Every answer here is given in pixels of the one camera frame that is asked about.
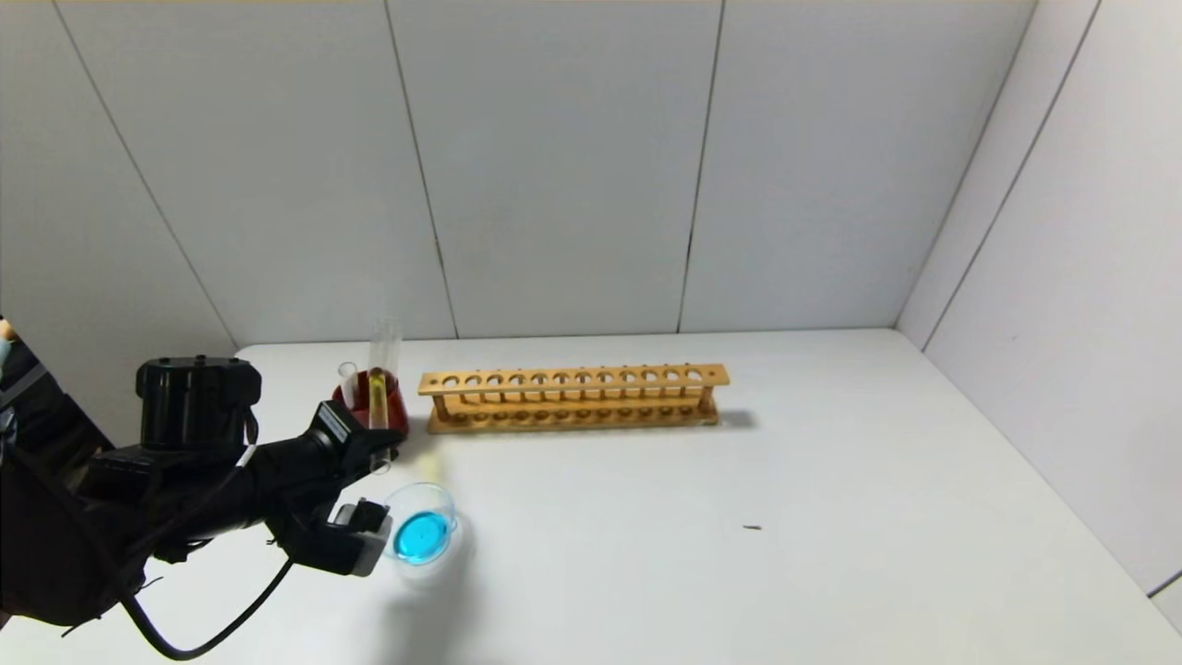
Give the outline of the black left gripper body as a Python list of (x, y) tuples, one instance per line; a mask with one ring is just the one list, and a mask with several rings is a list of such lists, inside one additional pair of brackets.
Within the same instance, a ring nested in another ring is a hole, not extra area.
[(346, 439), (359, 422), (335, 400), (317, 405), (309, 428), (255, 452), (255, 493), (260, 497), (326, 497), (342, 491)]

